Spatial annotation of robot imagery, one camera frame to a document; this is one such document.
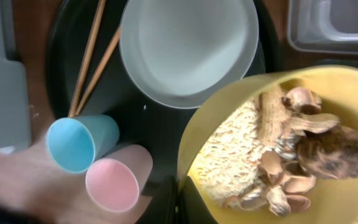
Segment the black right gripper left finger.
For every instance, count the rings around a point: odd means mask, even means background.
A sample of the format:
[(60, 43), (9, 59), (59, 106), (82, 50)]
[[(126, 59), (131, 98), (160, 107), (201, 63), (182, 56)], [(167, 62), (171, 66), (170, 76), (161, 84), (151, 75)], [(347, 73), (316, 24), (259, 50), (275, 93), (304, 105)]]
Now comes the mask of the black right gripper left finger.
[(177, 182), (166, 177), (157, 194), (135, 224), (174, 224), (177, 202)]

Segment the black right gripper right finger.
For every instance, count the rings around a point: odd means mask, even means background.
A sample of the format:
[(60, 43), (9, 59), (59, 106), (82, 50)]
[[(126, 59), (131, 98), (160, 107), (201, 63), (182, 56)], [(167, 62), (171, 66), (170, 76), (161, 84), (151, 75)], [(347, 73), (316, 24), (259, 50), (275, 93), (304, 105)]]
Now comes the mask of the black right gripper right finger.
[(210, 214), (190, 177), (178, 194), (178, 222), (180, 224), (218, 224)]

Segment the pink plastic cup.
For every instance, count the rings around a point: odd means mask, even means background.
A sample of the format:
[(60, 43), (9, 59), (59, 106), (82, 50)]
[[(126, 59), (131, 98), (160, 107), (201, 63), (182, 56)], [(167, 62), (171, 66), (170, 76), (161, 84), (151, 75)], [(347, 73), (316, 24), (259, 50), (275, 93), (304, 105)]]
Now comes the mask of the pink plastic cup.
[(93, 202), (113, 213), (125, 213), (137, 203), (153, 168), (150, 152), (129, 145), (96, 161), (86, 173), (86, 191)]

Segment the rice and food scraps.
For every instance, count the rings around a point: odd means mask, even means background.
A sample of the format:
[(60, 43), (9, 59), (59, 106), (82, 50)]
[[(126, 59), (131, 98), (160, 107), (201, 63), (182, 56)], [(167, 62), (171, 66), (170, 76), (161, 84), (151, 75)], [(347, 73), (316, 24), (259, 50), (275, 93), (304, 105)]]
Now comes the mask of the rice and food scraps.
[(358, 179), (358, 130), (323, 113), (315, 92), (276, 85), (238, 107), (192, 165), (216, 204), (238, 211), (303, 212), (318, 179)]

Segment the yellow plastic bowl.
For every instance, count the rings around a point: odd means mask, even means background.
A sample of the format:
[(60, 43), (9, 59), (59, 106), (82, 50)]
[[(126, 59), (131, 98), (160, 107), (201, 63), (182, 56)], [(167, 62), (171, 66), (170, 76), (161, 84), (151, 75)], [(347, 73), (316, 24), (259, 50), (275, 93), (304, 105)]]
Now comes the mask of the yellow plastic bowl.
[(323, 111), (338, 115), (344, 125), (358, 129), (358, 68), (322, 65), (246, 77), (217, 91), (187, 124), (178, 150), (178, 194), (184, 179), (190, 177), (217, 223), (358, 223), (358, 179), (320, 180), (310, 192), (310, 208), (286, 217), (278, 217), (267, 208), (251, 212), (223, 209), (201, 191), (191, 165), (203, 144), (243, 102), (277, 84), (309, 88), (322, 97)]

